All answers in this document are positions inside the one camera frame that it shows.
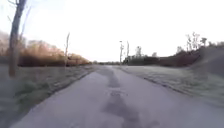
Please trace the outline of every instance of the treeline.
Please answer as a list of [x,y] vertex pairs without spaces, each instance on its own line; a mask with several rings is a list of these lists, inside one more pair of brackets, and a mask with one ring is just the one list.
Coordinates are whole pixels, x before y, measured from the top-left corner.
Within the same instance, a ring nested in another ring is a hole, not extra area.
[[199,35],[193,33],[192,38],[187,35],[187,47],[184,50],[182,47],[177,47],[177,53],[168,57],[156,56],[128,56],[123,61],[126,65],[160,65],[168,67],[185,67],[198,62],[205,57],[215,55],[216,52],[224,51],[224,42],[206,44],[207,38],[198,39]]
[[99,64],[99,65],[119,65],[120,62],[97,62],[97,61],[93,61],[93,64]]
[[[8,62],[8,37],[0,36],[0,63]],[[18,66],[65,66],[65,53],[56,46],[41,40],[27,41],[25,38],[17,44]],[[80,55],[68,54],[66,66],[89,64],[90,62]]]

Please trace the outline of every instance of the bare tree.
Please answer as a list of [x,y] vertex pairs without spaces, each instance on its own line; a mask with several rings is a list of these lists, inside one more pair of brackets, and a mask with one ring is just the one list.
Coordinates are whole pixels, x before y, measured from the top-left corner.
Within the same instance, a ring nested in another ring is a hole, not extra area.
[[18,43],[18,31],[20,20],[23,14],[23,10],[26,4],[26,0],[16,0],[15,3],[8,0],[11,4],[16,5],[16,12],[12,22],[12,28],[9,39],[9,76],[16,76],[16,67],[17,67],[17,55],[16,55],[16,47]]
[[199,34],[193,32],[193,41],[192,41],[192,46],[195,50],[197,50],[199,48],[199,44],[198,44],[198,37],[200,36]]
[[129,43],[127,41],[127,57],[129,56]]
[[124,45],[122,44],[122,41],[120,41],[120,42],[121,42],[121,46],[120,46],[120,64],[121,64]]
[[207,41],[207,38],[202,37],[200,42],[201,42],[201,43],[203,43],[203,44],[204,44],[204,46],[205,46],[205,45],[206,45],[206,41]]
[[140,46],[137,46],[136,48],[136,56],[141,57],[142,55],[142,48]]
[[67,40],[66,40],[66,46],[65,46],[65,67],[67,65],[67,54],[68,54],[68,42],[69,42],[69,36],[70,36],[70,32],[67,35]]
[[181,46],[178,46],[178,47],[177,47],[177,53],[180,53],[180,52],[182,52],[182,51],[184,51],[183,48],[182,48]]
[[192,46],[191,46],[191,37],[189,34],[186,35],[187,36],[187,51],[191,51],[192,50]]

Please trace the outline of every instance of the paved path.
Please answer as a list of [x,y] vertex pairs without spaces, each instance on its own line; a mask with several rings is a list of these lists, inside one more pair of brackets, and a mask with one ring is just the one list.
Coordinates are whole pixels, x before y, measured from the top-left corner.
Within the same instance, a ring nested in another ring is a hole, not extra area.
[[223,128],[216,108],[102,67],[32,109],[12,128]]

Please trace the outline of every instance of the overcast sky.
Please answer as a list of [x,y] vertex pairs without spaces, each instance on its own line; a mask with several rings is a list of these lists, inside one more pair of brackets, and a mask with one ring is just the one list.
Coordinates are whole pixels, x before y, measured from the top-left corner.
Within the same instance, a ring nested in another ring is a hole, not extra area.
[[[64,49],[71,32],[69,52],[89,60],[118,61],[119,41],[130,43],[130,54],[141,46],[143,54],[169,56],[193,31],[224,40],[221,0],[29,0],[27,5],[32,10],[25,37]],[[7,15],[13,18],[14,11],[0,0],[0,30],[10,31]]]

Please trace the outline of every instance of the grass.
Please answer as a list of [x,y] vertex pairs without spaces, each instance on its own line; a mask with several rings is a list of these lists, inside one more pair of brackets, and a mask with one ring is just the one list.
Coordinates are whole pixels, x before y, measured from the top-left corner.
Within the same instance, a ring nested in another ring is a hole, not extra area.
[[120,66],[119,69],[175,91],[224,106],[224,79],[206,71],[159,66]]
[[17,78],[11,80],[7,67],[0,66],[0,127],[9,127],[36,104],[94,69],[93,66],[19,68]]

